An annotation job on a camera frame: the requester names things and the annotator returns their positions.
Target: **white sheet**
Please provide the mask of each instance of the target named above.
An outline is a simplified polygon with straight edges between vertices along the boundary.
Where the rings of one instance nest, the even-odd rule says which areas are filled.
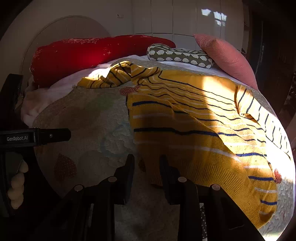
[[[138,59],[138,60],[147,60],[147,56],[137,56],[137,55],[131,55],[126,58],[132,58],[132,59]],[[107,76],[109,72],[109,67],[112,63],[114,63],[116,60],[112,60],[106,64],[99,64],[95,68],[91,69],[84,69],[79,72],[76,72],[72,75],[69,75],[55,84],[53,84],[50,88],[40,88],[38,90],[34,91],[28,91],[26,93],[26,96],[24,98],[22,108],[21,108],[21,119],[22,121],[28,125],[29,127],[32,127],[32,124],[35,120],[35,118],[39,115],[39,113],[44,110],[47,106],[49,106],[51,103],[57,101],[60,98],[63,98],[67,94],[69,94],[73,88],[73,86],[77,86],[77,83],[81,80],[82,77],[85,76],[95,76],[98,74],[103,75],[104,77]],[[163,64],[169,64],[169,65],[175,65],[180,66],[186,69],[199,71],[203,73],[207,73],[210,75],[217,75],[220,77],[229,78],[232,81],[242,84],[239,80],[231,77],[227,73],[211,68],[211,69],[204,69],[198,66],[194,66],[192,64],[186,64],[186,63],[179,63],[179,62],[173,62],[173,61],[162,61]]]
[[[126,58],[138,59],[138,60],[146,60],[149,59],[147,56],[128,56]],[[60,81],[56,82],[50,88],[41,88],[35,91],[28,91],[24,98],[24,102],[21,108],[21,118],[29,127],[32,126],[35,118],[51,103],[57,101],[58,99],[66,96],[71,92],[73,86],[77,86],[77,83],[81,80],[82,77],[85,76],[95,76],[98,74],[107,76],[110,65],[114,63],[116,60],[113,60],[106,64],[99,64],[96,68],[81,70],[77,73],[74,73],[70,76],[67,76]],[[237,79],[231,77],[225,72],[211,68],[204,69],[191,64],[180,63],[180,62],[171,62],[171,61],[163,61],[163,64],[180,66],[186,69],[199,71],[203,73],[207,73],[210,75],[217,75],[220,77],[229,78],[232,81],[242,84]],[[279,120],[273,116],[274,121],[279,122]],[[282,183],[277,185],[279,200],[277,211],[275,216],[260,229],[260,233],[263,237],[268,241],[277,240],[282,231],[288,225],[290,221],[294,206],[295,206],[295,165],[294,162],[291,161],[289,163],[279,162],[278,160],[283,160],[281,158],[282,155],[285,155],[281,150],[275,148],[274,144],[271,142],[266,143],[266,151],[268,160],[271,162],[273,169],[277,168],[279,173],[282,175]]]

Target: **striped fabric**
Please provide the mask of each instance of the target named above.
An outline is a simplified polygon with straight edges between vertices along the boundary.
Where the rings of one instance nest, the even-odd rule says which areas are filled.
[[[287,137],[252,93],[226,78],[128,61],[114,65],[106,78],[85,77],[78,86],[109,88],[130,80],[140,85],[127,107],[150,182],[161,185],[159,156],[166,154],[181,175],[200,185],[219,184],[257,228],[265,224],[277,205],[266,138],[287,153]]]

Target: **white wardrobe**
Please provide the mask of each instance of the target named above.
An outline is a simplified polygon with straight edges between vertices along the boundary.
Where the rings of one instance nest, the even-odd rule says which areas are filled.
[[[167,38],[177,47],[199,50],[194,33],[224,39],[241,50],[242,0],[132,0],[135,34]]]

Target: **wall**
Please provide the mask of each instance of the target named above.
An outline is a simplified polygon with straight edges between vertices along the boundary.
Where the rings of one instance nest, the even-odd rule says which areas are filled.
[[[250,18],[249,18],[249,7],[243,5],[244,10],[244,37],[242,40],[242,49],[247,53],[248,44],[249,44],[249,27],[250,27]]]
[[[205,33],[239,50],[242,47],[242,0],[33,0],[0,41],[0,89],[9,73],[20,73],[24,53],[36,34],[68,15],[90,17],[111,36],[145,33],[171,39],[177,47],[199,49],[192,34]]]
[[[167,38],[192,50],[200,49],[192,35],[203,33],[242,48],[242,0],[132,0],[132,6],[136,34]]]
[[[0,89],[9,73],[19,73],[26,49],[47,24],[67,15],[98,21],[111,36],[132,34],[131,0],[33,0],[12,22],[0,41]]]

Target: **sunlight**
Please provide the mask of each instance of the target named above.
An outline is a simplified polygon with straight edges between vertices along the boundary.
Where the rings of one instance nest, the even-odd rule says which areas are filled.
[[[219,13],[219,12],[214,12],[214,17],[215,17],[215,19],[219,19],[219,20],[221,20],[221,13]]]
[[[225,15],[224,13],[221,13],[221,19],[222,21],[226,21],[227,15]]]
[[[210,13],[211,13],[211,10],[209,10],[209,9],[202,9],[202,15],[209,16]]]
[[[218,24],[219,26],[221,26],[221,21],[219,20],[215,20],[216,24]]]
[[[95,69],[92,71],[88,77],[98,77],[99,75],[102,75],[103,77],[106,77],[110,71],[111,67],[106,69]]]
[[[279,238],[280,234],[276,233],[273,235],[264,236],[265,241],[276,241]]]

